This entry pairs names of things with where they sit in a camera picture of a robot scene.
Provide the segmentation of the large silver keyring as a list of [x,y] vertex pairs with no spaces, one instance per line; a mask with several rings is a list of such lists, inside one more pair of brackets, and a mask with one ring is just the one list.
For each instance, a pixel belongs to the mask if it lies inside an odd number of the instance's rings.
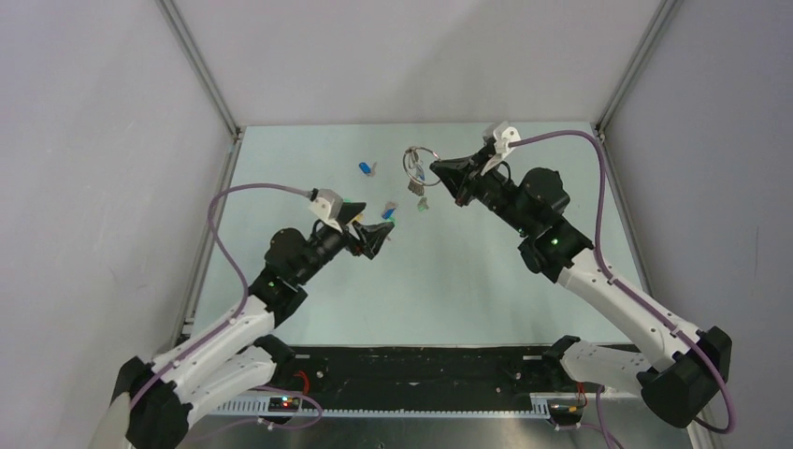
[[[424,155],[430,157],[430,163],[440,160],[440,156],[435,151],[421,146],[409,147],[404,151],[402,156],[402,168],[409,178],[408,190],[410,193],[419,197],[425,196],[427,188],[435,187],[440,184],[440,179],[435,179],[434,181],[429,181],[427,179],[425,169],[428,167],[428,164],[424,162]],[[417,167],[420,167],[425,173],[425,181],[423,183],[420,183],[415,177],[415,170]]]

